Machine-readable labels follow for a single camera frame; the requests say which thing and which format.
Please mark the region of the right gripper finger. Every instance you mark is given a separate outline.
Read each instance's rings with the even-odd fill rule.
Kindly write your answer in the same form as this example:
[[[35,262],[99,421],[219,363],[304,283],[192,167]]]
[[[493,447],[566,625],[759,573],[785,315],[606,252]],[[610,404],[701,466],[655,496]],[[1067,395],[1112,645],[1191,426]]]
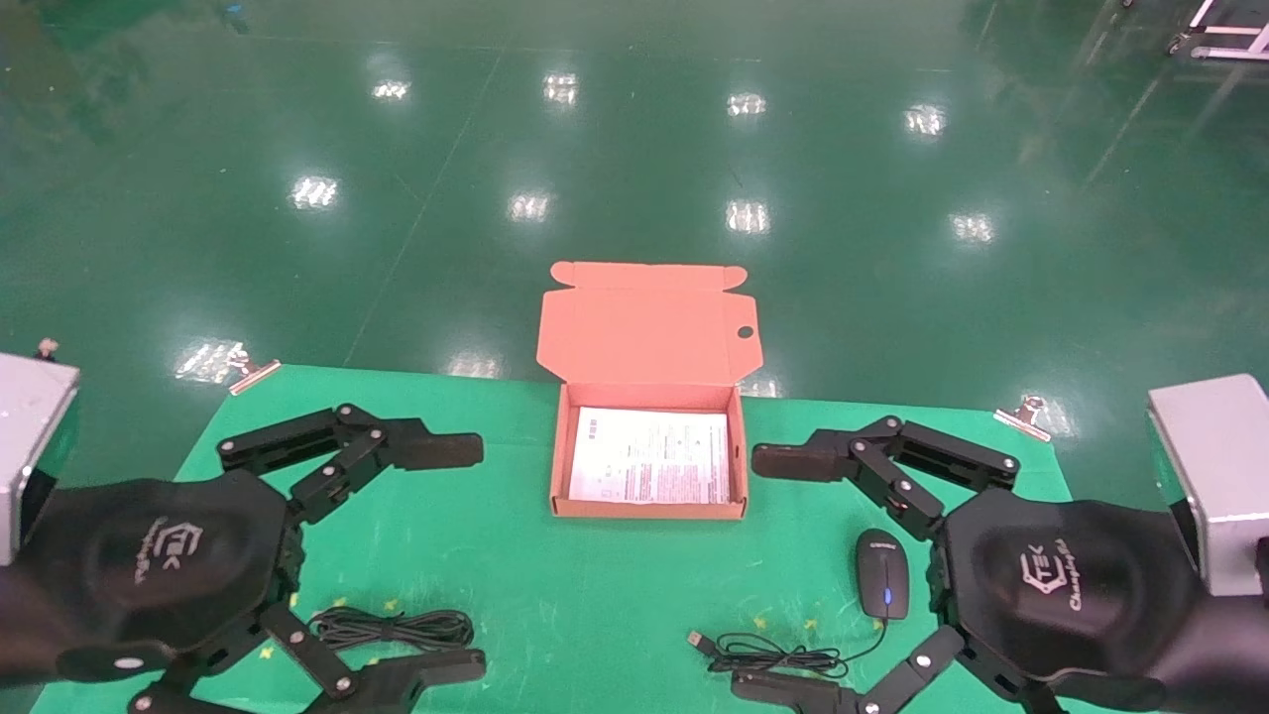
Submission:
[[[772,670],[739,670],[731,678],[731,691],[740,699],[780,705],[794,713],[900,713],[956,661],[966,644],[956,628],[940,626],[863,694],[826,678]]]
[[[944,506],[907,471],[975,493],[1011,491],[1020,471],[1015,457],[898,416],[857,430],[819,427],[802,444],[758,443],[750,465],[766,479],[851,483],[920,542],[942,528]]]

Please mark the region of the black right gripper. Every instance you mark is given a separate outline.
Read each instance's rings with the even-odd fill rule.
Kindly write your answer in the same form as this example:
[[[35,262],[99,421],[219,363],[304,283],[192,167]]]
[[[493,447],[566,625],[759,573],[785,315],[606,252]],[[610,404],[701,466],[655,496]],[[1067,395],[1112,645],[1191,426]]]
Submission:
[[[1266,606],[1214,596],[1165,514],[987,491],[931,539],[961,665],[1030,713],[1264,713]]]

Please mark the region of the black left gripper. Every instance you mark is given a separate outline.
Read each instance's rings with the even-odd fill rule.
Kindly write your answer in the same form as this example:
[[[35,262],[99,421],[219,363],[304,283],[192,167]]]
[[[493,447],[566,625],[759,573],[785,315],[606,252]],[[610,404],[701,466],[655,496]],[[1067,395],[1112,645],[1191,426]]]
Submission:
[[[51,493],[3,568],[6,687],[103,684],[159,670],[132,713],[235,713],[201,678],[272,639],[319,692],[307,713],[409,713],[426,687],[482,678],[468,639],[352,670],[298,618],[302,531],[286,497],[246,473],[135,479]]]

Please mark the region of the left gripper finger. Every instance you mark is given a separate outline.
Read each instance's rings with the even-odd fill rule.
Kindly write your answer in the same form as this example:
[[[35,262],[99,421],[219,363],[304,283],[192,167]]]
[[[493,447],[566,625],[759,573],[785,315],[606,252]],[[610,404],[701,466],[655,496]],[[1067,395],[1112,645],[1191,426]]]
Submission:
[[[294,523],[317,524],[362,491],[382,471],[443,471],[483,460],[477,432],[431,432],[420,417],[379,417],[340,405],[223,439],[223,471],[266,476],[321,457],[324,462],[291,484]]]

